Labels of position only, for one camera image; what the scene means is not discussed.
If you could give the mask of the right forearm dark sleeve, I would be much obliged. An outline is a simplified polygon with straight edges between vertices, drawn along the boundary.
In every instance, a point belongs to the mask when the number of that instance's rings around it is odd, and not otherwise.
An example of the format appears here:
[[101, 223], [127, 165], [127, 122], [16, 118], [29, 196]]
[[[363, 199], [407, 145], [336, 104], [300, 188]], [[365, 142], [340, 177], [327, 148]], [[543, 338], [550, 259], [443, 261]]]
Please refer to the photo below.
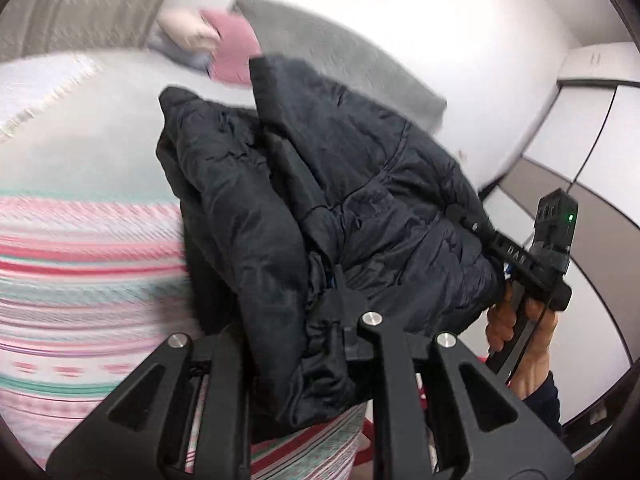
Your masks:
[[556, 388], [552, 372], [548, 373], [542, 384], [526, 396], [523, 402], [557, 437], [562, 436], [559, 390]]

